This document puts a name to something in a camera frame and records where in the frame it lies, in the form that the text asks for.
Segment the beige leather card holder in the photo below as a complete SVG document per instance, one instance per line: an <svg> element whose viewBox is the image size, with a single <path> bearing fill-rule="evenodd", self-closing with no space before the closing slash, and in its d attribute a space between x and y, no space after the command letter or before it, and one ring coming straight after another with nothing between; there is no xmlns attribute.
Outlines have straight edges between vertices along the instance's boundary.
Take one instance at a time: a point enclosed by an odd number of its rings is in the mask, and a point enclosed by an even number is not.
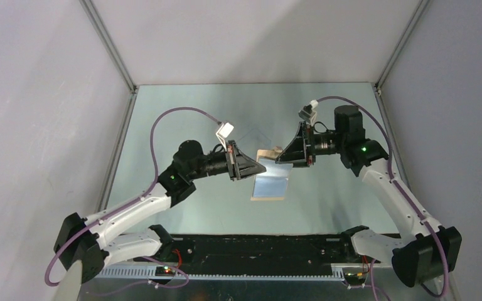
<svg viewBox="0 0 482 301"><path fill-rule="evenodd" d="M275 162L282 151L281 147L257 151L256 161L262 164L266 171L255 176L251 201L282 201L285 199L292 164Z"/></svg>

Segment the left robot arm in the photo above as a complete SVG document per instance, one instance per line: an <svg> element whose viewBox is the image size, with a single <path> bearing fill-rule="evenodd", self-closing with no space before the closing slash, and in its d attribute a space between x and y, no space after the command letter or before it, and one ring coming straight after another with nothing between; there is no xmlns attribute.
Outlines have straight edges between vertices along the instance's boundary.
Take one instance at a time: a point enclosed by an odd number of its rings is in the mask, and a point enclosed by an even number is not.
<svg viewBox="0 0 482 301"><path fill-rule="evenodd" d="M173 253L173 239L161 225L139 233L127 234L126 230L187 199L195 192L197 179L226 174L239 181L265 171L265 166L240 151L233 140L224 150L207 154L198 141L184 141L153 187L140 196L84 218L78 213L67 216L53 247L55 258L65 269L80 261L82 283L105 267L133 258L153 256L166 261Z"/></svg>

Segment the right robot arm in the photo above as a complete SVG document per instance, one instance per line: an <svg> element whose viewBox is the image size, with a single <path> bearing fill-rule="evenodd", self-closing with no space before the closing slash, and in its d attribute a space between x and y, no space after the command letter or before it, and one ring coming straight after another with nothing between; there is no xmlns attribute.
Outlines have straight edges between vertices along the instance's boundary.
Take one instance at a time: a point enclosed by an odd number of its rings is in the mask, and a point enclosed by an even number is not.
<svg viewBox="0 0 482 301"><path fill-rule="evenodd" d="M276 162L309 167L319 156L338 154L344 167L374 192L400 235L391 238L367 226L348 229L343 233L348 240L340 245L342 258L356 262L365 255L388 263L408 287L453 272L462 243L460 232L435 219L389 169L387 151L366 137L360 109L354 105L336 107L335 127L324 132L315 129L313 104L302 108L299 116L302 122L297 134Z"/></svg>

